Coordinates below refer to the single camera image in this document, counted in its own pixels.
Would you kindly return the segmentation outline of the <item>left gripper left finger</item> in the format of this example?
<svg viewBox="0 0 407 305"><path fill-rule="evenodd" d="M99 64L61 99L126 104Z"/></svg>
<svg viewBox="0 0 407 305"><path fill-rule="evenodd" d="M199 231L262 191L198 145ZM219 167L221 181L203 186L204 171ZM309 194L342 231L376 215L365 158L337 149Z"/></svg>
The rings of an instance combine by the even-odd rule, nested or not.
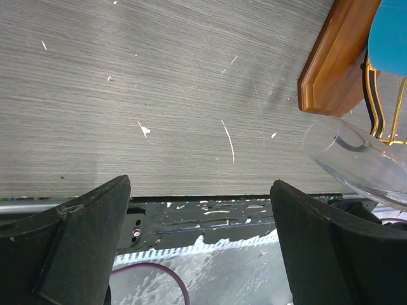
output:
<svg viewBox="0 0 407 305"><path fill-rule="evenodd" d="M1 304L103 304L130 179L1 226Z"/></svg>

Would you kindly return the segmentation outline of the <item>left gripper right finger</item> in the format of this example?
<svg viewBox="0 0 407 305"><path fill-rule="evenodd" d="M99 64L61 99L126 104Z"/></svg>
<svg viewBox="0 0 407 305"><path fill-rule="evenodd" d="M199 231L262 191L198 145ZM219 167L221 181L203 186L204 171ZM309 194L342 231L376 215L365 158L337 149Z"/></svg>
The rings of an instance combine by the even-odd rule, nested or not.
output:
<svg viewBox="0 0 407 305"><path fill-rule="evenodd" d="M406 304L406 224L361 218L282 180L270 199L294 304Z"/></svg>

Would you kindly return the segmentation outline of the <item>blue plastic wine glass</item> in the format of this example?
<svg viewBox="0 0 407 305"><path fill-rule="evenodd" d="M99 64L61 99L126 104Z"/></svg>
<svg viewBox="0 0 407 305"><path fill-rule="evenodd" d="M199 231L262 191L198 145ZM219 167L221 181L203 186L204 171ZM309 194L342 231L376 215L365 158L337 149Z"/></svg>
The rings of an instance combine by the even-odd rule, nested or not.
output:
<svg viewBox="0 0 407 305"><path fill-rule="evenodd" d="M406 76L406 0L382 0L371 26L368 56L374 68Z"/></svg>

